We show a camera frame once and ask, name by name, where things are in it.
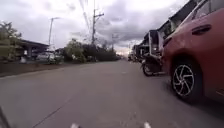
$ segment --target motorcycle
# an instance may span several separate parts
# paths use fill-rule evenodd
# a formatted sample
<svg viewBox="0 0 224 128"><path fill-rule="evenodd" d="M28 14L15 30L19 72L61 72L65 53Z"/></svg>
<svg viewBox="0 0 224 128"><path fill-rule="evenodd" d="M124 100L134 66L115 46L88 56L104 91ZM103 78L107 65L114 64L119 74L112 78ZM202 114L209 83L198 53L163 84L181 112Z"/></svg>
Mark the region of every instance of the motorcycle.
<svg viewBox="0 0 224 128"><path fill-rule="evenodd" d="M160 56L145 54L141 63L141 68L145 76L154 76L162 72L162 62Z"/></svg>

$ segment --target alloy rim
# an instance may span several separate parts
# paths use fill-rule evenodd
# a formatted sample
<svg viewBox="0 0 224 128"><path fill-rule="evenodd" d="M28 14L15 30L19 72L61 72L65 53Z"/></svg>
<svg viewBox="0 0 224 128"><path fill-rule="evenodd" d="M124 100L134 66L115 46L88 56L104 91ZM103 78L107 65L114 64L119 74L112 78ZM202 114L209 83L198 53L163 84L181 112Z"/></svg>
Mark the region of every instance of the alloy rim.
<svg viewBox="0 0 224 128"><path fill-rule="evenodd" d="M175 69L173 75L173 87L180 96L187 96L194 86L194 75L190 67L180 65Z"/></svg>

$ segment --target cloud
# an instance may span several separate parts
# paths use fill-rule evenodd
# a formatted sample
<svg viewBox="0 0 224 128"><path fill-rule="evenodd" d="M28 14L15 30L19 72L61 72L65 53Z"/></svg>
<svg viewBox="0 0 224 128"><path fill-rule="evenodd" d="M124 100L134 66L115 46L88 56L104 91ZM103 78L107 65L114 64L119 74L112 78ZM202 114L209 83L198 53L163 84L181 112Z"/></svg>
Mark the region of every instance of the cloud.
<svg viewBox="0 0 224 128"><path fill-rule="evenodd" d="M180 9L183 2L184 0L182 0L182 5L181 2L177 2L166 8L136 11L127 8L128 0L116 0L105 10L104 21L107 24L101 21L97 26L97 31L106 39L110 39L114 33L118 34L119 40L117 43L128 40L141 40L147 31L157 29L168 17Z"/></svg>
<svg viewBox="0 0 224 128"><path fill-rule="evenodd" d="M97 42L111 44L115 41L115 45L124 50L128 42L141 40L147 31L162 25L188 0L97 1L102 5L97 13L105 13L96 24ZM92 10L91 1L88 6L86 0L83 3L87 18L91 18L88 12ZM78 0L5 0L1 1L0 8L0 19L12 22L28 40L47 44L52 17L61 18L53 24L52 42L56 47L65 46L73 36L80 40L91 37Z"/></svg>

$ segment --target car door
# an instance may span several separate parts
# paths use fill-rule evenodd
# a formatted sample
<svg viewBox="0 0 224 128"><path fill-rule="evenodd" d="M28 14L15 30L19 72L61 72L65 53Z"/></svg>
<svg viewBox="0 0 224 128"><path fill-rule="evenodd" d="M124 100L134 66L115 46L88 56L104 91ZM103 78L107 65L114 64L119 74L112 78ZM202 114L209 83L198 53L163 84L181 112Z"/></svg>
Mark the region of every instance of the car door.
<svg viewBox="0 0 224 128"><path fill-rule="evenodd" d="M195 12L192 43L207 89L224 89L224 1L207 0Z"/></svg>

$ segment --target utility pole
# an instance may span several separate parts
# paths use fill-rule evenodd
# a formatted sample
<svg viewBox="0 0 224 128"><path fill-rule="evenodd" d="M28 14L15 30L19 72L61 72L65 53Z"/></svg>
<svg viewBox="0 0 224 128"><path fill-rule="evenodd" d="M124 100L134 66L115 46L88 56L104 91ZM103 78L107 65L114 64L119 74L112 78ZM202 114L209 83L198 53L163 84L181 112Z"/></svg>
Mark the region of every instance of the utility pole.
<svg viewBox="0 0 224 128"><path fill-rule="evenodd" d="M114 50L114 41L115 38L118 38L118 35L112 34L112 49Z"/></svg>
<svg viewBox="0 0 224 128"><path fill-rule="evenodd" d="M59 17L54 17L51 18L51 24L50 24L50 31L49 31L49 40L48 40L48 45L51 45L51 32L52 32L52 26L53 26L53 22L54 20L59 19Z"/></svg>
<svg viewBox="0 0 224 128"><path fill-rule="evenodd" d="M104 13L100 13L98 15L96 15L96 9L95 9L95 0L94 0L94 8L93 8L93 33L92 33L92 45L95 44L95 33L96 33L96 29L95 29L95 25L97 20L103 16Z"/></svg>

